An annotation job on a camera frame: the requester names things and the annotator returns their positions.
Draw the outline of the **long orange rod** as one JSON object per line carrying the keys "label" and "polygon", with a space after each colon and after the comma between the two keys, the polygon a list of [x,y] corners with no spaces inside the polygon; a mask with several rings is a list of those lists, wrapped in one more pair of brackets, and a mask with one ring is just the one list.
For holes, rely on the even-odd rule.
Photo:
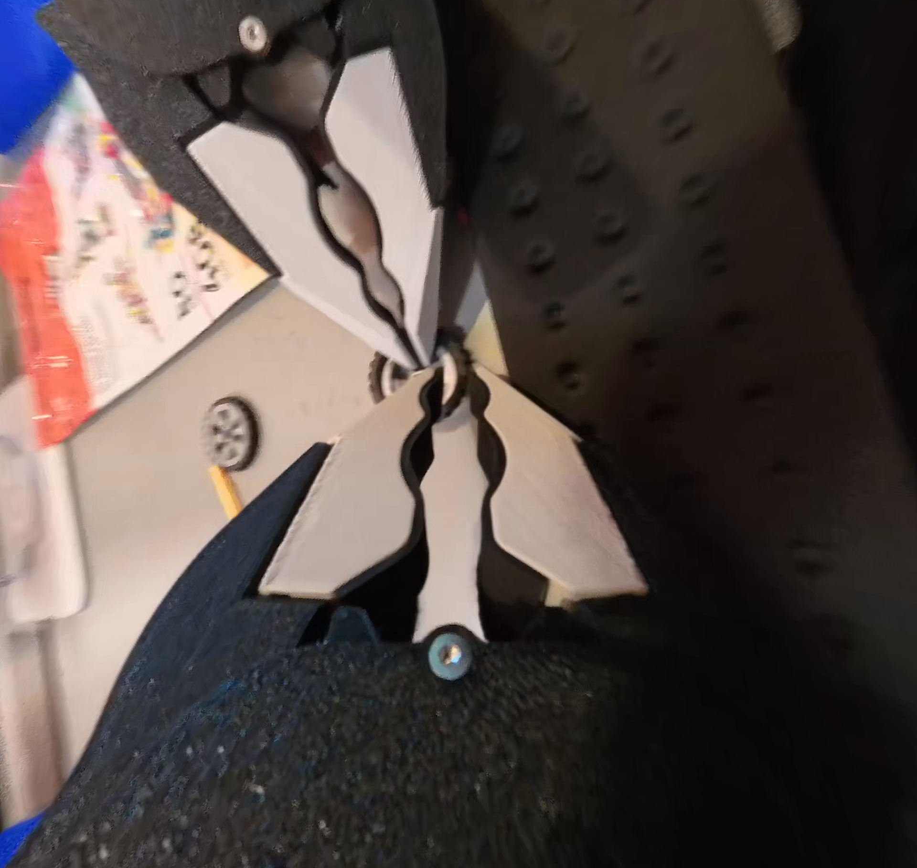
{"label": "long orange rod", "polygon": [[234,519],[244,509],[245,503],[238,492],[232,474],[219,465],[209,466],[208,474],[225,518]]}

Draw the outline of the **K'nex building set booklet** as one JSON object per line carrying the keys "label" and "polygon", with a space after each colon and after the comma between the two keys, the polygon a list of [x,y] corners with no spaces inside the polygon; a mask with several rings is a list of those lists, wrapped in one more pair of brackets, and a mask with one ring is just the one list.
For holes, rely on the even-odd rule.
{"label": "K'nex building set booklet", "polygon": [[269,273],[155,185],[75,74],[2,198],[32,419],[58,445]]}

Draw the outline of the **black perforated pad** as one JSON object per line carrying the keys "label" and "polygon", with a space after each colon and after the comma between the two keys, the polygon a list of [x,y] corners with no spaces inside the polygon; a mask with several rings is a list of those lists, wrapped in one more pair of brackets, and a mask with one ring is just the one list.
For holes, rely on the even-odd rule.
{"label": "black perforated pad", "polygon": [[915,477],[752,0],[470,0],[472,209],[514,381],[915,681]]}

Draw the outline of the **blue plastic bin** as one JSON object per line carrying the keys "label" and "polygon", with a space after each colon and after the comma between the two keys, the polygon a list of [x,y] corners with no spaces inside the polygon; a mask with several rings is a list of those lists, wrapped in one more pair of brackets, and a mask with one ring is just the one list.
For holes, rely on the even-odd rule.
{"label": "blue plastic bin", "polygon": [[1,153],[21,142],[74,73],[39,14],[53,0],[1,0]]}

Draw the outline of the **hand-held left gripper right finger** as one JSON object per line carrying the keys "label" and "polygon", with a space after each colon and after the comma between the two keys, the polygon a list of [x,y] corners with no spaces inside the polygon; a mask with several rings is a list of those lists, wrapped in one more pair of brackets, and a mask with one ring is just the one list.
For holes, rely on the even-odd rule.
{"label": "hand-held left gripper right finger", "polygon": [[477,591],[484,637],[521,638],[545,610],[648,595],[567,425],[485,366],[469,374],[486,479]]}

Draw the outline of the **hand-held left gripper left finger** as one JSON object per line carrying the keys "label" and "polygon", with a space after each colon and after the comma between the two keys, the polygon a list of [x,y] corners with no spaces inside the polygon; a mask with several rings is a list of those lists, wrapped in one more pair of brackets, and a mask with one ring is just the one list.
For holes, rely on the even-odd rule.
{"label": "hand-held left gripper left finger", "polygon": [[258,583],[270,598],[350,603],[415,638],[427,580],[421,484],[434,459],[441,373],[421,370],[330,446]]}

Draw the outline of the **grey toy wheel black tire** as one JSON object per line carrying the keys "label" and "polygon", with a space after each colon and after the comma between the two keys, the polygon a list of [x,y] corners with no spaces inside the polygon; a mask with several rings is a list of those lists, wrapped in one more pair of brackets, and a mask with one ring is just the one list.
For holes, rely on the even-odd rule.
{"label": "grey toy wheel black tire", "polygon": [[[442,382],[440,419],[451,416],[466,395],[471,358],[465,338],[465,331],[457,326],[442,327],[437,331],[432,367],[438,370]],[[417,370],[403,367],[381,352],[376,353],[369,368],[373,403],[378,404],[391,397],[417,373]]]}
{"label": "grey toy wheel black tire", "polygon": [[257,459],[260,441],[258,416],[243,398],[224,396],[204,413],[201,444],[211,465],[230,474],[245,471]]}

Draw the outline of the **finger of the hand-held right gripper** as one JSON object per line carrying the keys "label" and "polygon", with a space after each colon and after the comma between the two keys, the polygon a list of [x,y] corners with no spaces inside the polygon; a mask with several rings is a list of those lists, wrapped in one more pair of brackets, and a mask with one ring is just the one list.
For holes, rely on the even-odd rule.
{"label": "finger of the hand-held right gripper", "polygon": [[311,182],[284,140],[223,121],[186,150],[277,266],[286,289],[374,351],[418,367],[392,323],[371,308],[359,271],[320,228]]}
{"label": "finger of the hand-held right gripper", "polygon": [[348,59],[325,112],[339,162],[368,195],[384,267],[403,299],[401,327],[424,365],[437,340],[444,210],[435,206],[391,48]]}

